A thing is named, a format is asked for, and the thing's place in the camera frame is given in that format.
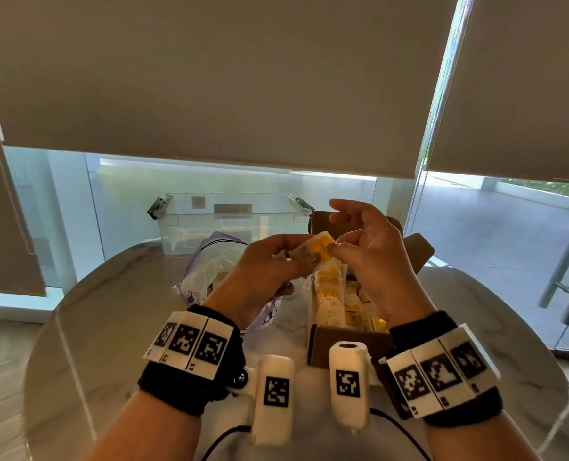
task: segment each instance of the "open cardboard box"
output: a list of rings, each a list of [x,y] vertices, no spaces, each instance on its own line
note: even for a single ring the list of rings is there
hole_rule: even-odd
[[[319,234],[327,231],[334,239],[342,234],[363,228],[352,223],[332,224],[329,221],[331,212],[314,211],[308,223],[308,232]],[[388,217],[391,224],[402,233],[402,225],[395,218]],[[415,273],[434,255],[434,247],[419,233],[411,234],[403,239],[406,253]],[[347,279],[355,279],[354,275],[347,275]],[[312,286],[312,302],[308,308],[308,365],[311,367],[329,368],[329,349],[338,341],[358,341],[364,343],[370,356],[384,356],[393,348],[393,340],[389,333],[375,331],[359,331],[348,328],[338,328],[325,325],[317,325],[316,294],[314,284]]]

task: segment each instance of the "forearm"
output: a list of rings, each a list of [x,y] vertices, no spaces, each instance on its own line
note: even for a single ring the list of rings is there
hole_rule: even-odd
[[[540,461],[530,443],[504,411],[485,422],[454,428],[426,425],[435,461]]]
[[[86,461],[190,461],[195,453],[201,418],[189,416],[141,390],[98,439]]]

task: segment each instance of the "plastic storage bin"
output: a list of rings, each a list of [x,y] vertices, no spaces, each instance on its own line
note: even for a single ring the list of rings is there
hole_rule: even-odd
[[[307,233],[313,209],[291,194],[171,193],[148,213],[158,220],[166,255],[190,254],[214,231],[251,243],[279,233]]]

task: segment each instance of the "plastic bag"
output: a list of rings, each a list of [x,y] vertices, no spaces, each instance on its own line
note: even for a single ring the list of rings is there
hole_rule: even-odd
[[[190,258],[182,281],[174,286],[184,302],[188,306],[202,304],[212,288],[218,287],[224,273],[233,270],[246,246],[245,241],[219,231],[204,239]],[[281,297],[268,302],[242,333],[269,325],[281,302]]]

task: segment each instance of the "round table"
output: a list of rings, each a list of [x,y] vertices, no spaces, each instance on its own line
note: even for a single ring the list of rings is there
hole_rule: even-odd
[[[143,353],[169,314],[183,302],[172,286],[188,257],[167,257],[157,242],[108,260],[60,302],[38,337],[24,383],[25,427],[34,461],[82,459],[133,394]],[[421,283],[439,309],[467,323],[502,374],[505,408],[546,461],[569,459],[569,385],[532,329],[506,303],[462,271],[425,267]],[[306,365],[308,293],[297,281],[271,326],[248,334],[248,365],[260,356],[291,357],[296,365],[292,440],[255,448],[247,434],[222,442],[212,459],[421,459],[410,441],[382,418],[353,433],[330,409],[329,373]],[[200,457],[221,433],[247,424],[253,401],[229,397],[209,404],[197,449]],[[397,418],[384,389],[371,405]],[[421,422],[404,427],[427,449]]]

